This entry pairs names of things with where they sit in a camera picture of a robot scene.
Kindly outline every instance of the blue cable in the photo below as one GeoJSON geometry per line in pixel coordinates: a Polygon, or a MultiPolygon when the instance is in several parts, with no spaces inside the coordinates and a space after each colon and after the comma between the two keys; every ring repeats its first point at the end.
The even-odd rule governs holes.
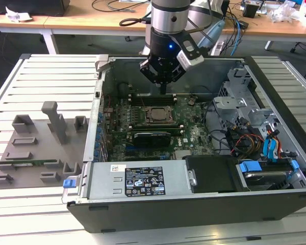
{"type": "Polygon", "coordinates": [[[234,19],[234,20],[235,20],[236,23],[237,23],[238,34],[237,34],[237,39],[236,39],[236,43],[235,43],[234,49],[233,49],[233,51],[231,52],[231,55],[230,55],[230,56],[232,56],[232,55],[235,53],[235,51],[236,51],[236,49],[237,49],[237,47],[238,47],[239,34],[240,34],[240,25],[239,25],[239,22],[238,22],[236,19],[234,19]]]}

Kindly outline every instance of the floor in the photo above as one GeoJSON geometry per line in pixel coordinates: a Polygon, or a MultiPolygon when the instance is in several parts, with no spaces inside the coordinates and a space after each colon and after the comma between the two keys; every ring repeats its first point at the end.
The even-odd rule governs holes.
{"type": "MultiPolygon", "coordinates": [[[[70,36],[55,35],[61,54],[137,54],[144,47],[143,37],[131,37],[126,42],[124,37],[115,36],[70,36]]],[[[293,42],[275,42],[270,51],[264,50],[264,41],[245,41],[239,45],[236,56],[278,56],[290,61],[304,75],[306,73],[306,43],[297,47],[294,54],[290,49],[293,42]]],[[[47,54],[44,43],[37,34],[0,33],[0,87],[9,75],[21,54],[47,54]]]]}

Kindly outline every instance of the open computer chassis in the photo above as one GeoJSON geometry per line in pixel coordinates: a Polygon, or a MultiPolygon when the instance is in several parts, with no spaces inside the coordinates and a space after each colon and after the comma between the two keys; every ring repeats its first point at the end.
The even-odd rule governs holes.
{"type": "Polygon", "coordinates": [[[306,206],[306,133],[254,58],[206,58],[163,96],[143,59],[96,63],[84,166],[68,177],[80,188],[67,208],[88,232],[273,221],[306,206]]]}

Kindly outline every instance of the power supply label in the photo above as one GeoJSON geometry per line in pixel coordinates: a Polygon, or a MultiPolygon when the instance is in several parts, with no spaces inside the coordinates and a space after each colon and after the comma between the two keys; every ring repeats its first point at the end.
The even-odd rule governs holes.
{"type": "Polygon", "coordinates": [[[162,167],[126,168],[125,195],[127,197],[165,195],[162,167]]]}

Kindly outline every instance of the motherboard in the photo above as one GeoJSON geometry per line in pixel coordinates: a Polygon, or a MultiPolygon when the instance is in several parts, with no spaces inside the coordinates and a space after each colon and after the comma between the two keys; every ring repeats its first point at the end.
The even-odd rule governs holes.
{"type": "Polygon", "coordinates": [[[175,160],[213,154],[197,97],[105,98],[106,161],[175,160]]]}

